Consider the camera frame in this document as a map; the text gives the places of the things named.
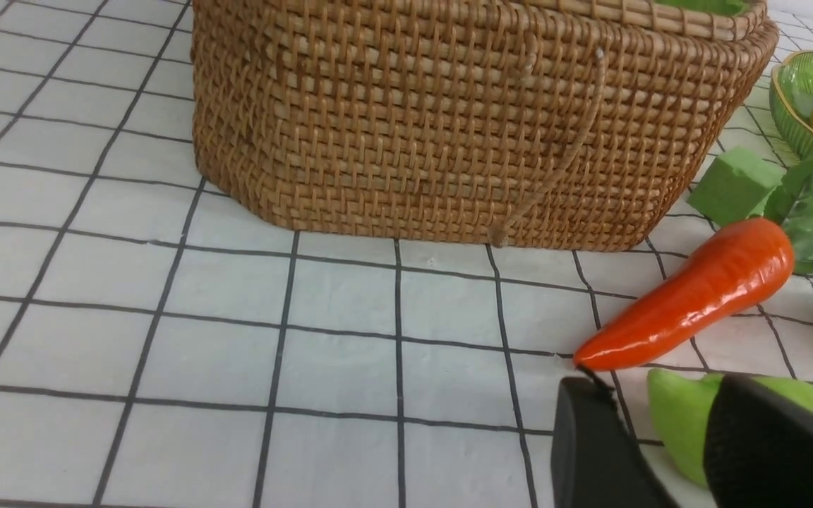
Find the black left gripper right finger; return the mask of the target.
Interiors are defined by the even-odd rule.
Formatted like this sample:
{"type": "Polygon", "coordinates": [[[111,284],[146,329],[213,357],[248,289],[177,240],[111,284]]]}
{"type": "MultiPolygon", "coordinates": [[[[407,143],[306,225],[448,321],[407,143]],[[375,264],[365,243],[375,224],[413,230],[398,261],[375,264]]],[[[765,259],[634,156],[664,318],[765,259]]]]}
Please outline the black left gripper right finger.
{"type": "Polygon", "coordinates": [[[756,378],[726,376],[703,467],[719,507],[813,507],[813,411],[756,378]]]}

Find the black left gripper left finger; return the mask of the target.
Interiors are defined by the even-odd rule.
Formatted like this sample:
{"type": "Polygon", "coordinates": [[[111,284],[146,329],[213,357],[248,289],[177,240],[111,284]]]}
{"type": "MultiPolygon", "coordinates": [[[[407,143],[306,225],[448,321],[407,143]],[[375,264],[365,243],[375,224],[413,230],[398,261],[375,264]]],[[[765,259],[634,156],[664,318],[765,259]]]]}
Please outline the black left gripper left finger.
{"type": "Polygon", "coordinates": [[[600,380],[561,379],[551,448],[556,507],[677,507],[600,380]]]}

